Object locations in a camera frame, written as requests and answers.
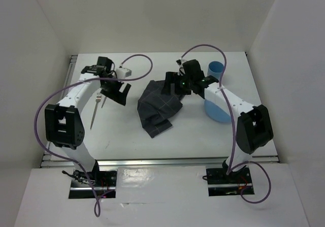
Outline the dark grey checked cloth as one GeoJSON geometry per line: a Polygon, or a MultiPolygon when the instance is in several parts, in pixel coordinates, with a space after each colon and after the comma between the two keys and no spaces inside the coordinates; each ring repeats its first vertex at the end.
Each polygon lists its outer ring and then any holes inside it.
{"type": "Polygon", "coordinates": [[[163,86],[163,80],[151,80],[138,99],[137,111],[141,126],[151,138],[169,130],[172,127],[169,119],[183,107],[181,101],[184,96],[161,94],[163,86]]]}

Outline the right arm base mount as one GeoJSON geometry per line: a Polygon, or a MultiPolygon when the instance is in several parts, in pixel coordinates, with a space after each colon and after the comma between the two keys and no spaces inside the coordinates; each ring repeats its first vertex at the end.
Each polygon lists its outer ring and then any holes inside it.
{"type": "Polygon", "coordinates": [[[226,165],[222,168],[207,168],[206,175],[202,177],[208,184],[208,194],[210,197],[219,196],[239,196],[254,194],[250,170],[244,166],[237,172],[226,174],[226,165]]]}

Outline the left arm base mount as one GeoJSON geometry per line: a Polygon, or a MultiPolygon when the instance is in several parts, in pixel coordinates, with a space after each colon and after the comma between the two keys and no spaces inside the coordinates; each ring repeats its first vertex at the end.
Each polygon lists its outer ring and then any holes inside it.
{"type": "Polygon", "coordinates": [[[84,173],[78,171],[69,174],[62,170],[62,173],[72,179],[69,199],[93,199],[90,184],[93,185],[97,196],[107,199],[116,198],[117,170],[99,171],[99,178],[95,179],[91,176],[90,181],[86,179],[84,173]]]}

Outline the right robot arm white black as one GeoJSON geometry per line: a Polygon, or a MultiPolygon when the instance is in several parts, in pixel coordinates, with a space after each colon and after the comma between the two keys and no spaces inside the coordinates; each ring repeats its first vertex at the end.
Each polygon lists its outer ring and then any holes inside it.
{"type": "Polygon", "coordinates": [[[251,155],[274,138],[269,111],[264,105],[257,106],[244,101],[226,89],[221,79],[205,76],[196,59],[179,60],[178,63],[178,72],[166,72],[162,93],[195,93],[230,117],[232,152],[224,162],[221,175],[226,182],[234,182],[239,177],[239,171],[250,161],[251,155]]]}

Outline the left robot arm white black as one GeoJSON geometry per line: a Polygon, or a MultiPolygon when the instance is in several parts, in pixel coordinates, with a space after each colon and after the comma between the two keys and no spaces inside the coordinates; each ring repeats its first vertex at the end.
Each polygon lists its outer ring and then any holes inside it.
{"type": "Polygon", "coordinates": [[[73,178],[83,179],[89,186],[97,185],[105,175],[83,142],[85,128],[80,114],[97,90],[100,95],[121,105],[126,104],[131,85],[124,84],[123,79],[131,76],[132,72],[123,67],[112,70],[113,64],[107,57],[98,57],[95,65],[83,68],[79,85],[73,87],[57,104],[48,104],[45,108],[47,140],[74,160],[76,171],[73,178]]]}

